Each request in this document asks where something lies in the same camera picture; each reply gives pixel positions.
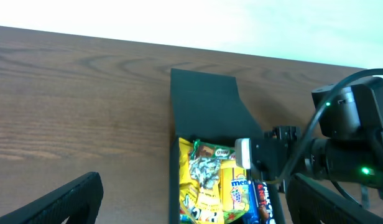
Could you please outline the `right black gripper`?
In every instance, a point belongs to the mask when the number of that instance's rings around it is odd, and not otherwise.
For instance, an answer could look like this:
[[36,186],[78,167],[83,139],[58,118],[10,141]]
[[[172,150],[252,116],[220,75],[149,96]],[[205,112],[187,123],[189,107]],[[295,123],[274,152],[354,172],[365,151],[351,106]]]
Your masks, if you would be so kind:
[[297,159],[293,168],[286,163],[293,158],[303,134],[296,126],[276,126],[266,131],[259,138],[250,139],[252,179],[269,183],[280,179],[275,188],[280,193],[286,193],[290,178],[293,174],[306,171],[304,154]]

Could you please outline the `blue Oreo cookie pack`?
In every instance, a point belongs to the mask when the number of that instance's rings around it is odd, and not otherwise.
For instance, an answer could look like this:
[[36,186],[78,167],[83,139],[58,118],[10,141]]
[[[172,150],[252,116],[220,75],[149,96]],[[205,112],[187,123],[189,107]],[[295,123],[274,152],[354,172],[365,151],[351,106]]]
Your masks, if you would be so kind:
[[249,210],[242,216],[243,224],[260,224],[258,199],[254,182],[249,180]]

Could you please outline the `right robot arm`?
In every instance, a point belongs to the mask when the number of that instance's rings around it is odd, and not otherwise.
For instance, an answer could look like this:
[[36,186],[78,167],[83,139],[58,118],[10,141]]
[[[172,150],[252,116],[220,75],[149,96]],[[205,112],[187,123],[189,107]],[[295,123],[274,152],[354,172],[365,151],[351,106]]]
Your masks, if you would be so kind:
[[[291,174],[354,182],[377,189],[383,199],[383,75],[361,78],[327,102],[319,120],[323,139],[309,138]],[[296,126],[276,126],[250,143],[249,174],[279,178],[302,138]]]

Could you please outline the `yellow snack bag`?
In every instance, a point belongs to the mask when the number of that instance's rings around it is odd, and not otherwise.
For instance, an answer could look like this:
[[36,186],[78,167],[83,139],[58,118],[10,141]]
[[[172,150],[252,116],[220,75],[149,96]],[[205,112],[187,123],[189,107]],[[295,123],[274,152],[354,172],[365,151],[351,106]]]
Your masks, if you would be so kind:
[[191,158],[193,144],[183,138],[178,146],[180,223],[224,223],[219,195],[221,161]]

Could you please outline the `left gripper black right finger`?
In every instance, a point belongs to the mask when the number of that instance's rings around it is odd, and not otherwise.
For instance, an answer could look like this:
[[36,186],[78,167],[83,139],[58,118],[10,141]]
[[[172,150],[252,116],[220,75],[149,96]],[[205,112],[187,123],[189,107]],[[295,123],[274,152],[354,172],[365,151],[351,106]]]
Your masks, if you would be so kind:
[[291,177],[285,195],[294,224],[383,224],[383,218],[301,174]]

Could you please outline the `green red Milo bar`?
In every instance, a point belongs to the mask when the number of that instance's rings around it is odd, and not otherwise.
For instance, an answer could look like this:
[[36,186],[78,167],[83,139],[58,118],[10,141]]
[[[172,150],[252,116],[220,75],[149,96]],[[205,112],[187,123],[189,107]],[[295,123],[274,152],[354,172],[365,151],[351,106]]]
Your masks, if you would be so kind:
[[235,160],[236,153],[233,147],[211,144],[197,139],[193,142],[193,151],[190,153],[190,159],[197,159],[199,157]]

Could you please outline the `yellow Mentos bottle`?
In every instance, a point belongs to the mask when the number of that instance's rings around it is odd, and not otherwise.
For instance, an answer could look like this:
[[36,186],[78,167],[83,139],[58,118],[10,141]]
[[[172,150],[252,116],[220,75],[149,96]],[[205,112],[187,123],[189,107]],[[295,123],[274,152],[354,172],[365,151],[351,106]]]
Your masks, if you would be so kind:
[[236,161],[221,162],[219,193],[224,222],[231,223],[249,210],[249,183],[246,169],[236,165]]

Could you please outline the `dark green gift box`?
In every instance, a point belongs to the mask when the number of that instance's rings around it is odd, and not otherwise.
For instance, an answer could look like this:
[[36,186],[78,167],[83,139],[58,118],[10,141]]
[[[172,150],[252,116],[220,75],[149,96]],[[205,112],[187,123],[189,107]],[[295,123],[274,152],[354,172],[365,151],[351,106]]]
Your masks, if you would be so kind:
[[[175,121],[170,147],[169,222],[180,223],[179,146],[183,138],[235,147],[240,138],[258,138],[265,132],[241,101],[235,78],[210,73],[172,69],[170,96]],[[284,223],[284,213],[275,185],[270,191],[276,223]]]

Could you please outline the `purple Dairy Milk bar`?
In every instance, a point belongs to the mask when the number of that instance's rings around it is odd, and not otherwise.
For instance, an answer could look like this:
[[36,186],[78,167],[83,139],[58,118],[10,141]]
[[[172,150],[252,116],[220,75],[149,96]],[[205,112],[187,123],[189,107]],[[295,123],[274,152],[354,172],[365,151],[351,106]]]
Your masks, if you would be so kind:
[[257,208],[260,224],[276,224],[269,187],[265,182],[255,181]]

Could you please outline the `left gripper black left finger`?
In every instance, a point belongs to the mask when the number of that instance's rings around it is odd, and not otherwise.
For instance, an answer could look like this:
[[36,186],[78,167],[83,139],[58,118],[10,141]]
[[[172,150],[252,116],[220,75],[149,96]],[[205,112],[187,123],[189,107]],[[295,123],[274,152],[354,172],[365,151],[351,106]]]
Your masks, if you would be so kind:
[[0,223],[94,223],[103,194],[100,175],[88,172],[0,217]]

